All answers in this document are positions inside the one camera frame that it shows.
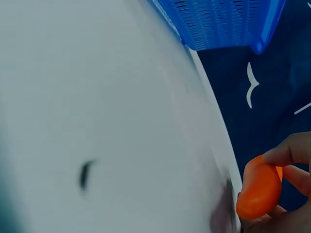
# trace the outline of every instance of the orange object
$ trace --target orange object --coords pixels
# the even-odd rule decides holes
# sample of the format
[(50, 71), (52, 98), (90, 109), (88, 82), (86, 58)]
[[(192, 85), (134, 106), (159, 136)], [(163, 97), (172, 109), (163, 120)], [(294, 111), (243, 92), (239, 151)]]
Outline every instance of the orange object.
[(283, 170), (263, 162), (263, 155), (247, 163), (236, 206), (242, 219), (255, 219), (272, 211), (280, 198)]

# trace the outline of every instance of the hand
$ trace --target hand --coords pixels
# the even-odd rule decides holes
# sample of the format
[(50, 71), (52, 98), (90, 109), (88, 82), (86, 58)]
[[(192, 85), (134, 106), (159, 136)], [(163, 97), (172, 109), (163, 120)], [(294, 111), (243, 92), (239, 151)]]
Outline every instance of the hand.
[(292, 163), (311, 166), (311, 132), (295, 133), (264, 155), (266, 163), (282, 166), (283, 176), (309, 199), (301, 208), (287, 212), (277, 206), (272, 212), (255, 220), (241, 220), (245, 233), (310, 233), (311, 232), (311, 177)]

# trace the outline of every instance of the blue plastic basket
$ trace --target blue plastic basket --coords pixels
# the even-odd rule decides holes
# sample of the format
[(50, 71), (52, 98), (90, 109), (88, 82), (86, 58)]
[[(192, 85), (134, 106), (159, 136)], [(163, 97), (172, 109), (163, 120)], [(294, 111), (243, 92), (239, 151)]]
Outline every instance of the blue plastic basket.
[(149, 0), (193, 50), (269, 44), (285, 0)]

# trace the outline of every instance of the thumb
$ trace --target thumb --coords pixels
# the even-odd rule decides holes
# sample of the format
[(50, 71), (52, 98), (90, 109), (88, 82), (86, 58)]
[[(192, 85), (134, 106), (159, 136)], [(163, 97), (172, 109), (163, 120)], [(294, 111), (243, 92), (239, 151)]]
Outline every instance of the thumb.
[(280, 218), (242, 220), (244, 233), (310, 233), (311, 232), (311, 202), (296, 211), (284, 213)]

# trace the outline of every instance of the dark blue background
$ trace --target dark blue background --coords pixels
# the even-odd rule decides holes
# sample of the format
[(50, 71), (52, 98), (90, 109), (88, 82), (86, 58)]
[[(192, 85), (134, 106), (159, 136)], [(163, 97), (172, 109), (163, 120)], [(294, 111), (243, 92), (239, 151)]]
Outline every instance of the dark blue background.
[[(311, 131), (311, 8), (307, 0), (287, 0), (276, 32), (262, 55), (248, 47), (198, 52), (213, 87), (236, 154), (240, 173), (255, 156), (288, 135)], [(260, 83), (251, 97), (247, 64)], [(308, 170), (307, 165), (298, 165)], [(284, 181), (280, 204), (287, 210), (307, 198)]]

